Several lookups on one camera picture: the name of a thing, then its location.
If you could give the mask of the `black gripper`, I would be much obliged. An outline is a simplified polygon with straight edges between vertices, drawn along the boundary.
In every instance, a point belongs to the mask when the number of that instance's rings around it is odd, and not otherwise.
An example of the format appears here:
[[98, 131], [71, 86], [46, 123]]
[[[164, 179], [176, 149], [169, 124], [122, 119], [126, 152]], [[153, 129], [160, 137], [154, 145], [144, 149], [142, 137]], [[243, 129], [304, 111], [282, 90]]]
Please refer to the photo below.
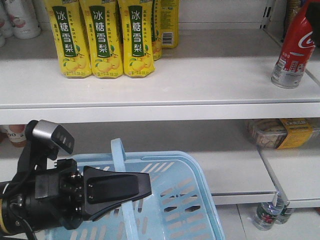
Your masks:
[[23, 217], [28, 230], [64, 227], [77, 229], [84, 221], [97, 221], [129, 201], [152, 194], [150, 175], [115, 172], [85, 166], [81, 177], [77, 162], [59, 159], [56, 168], [26, 172]]

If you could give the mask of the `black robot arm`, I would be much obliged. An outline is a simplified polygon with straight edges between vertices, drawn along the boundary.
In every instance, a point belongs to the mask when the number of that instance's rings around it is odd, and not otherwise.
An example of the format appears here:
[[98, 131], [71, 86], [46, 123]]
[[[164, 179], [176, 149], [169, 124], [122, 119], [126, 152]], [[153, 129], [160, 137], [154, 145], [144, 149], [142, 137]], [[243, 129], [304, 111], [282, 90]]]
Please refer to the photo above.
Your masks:
[[10, 181], [0, 184], [0, 236], [25, 234], [63, 227], [77, 229], [95, 222], [122, 204], [152, 193], [150, 176], [141, 172], [116, 172], [85, 166], [76, 160], [59, 159], [48, 169], [46, 160], [55, 151], [29, 143]]

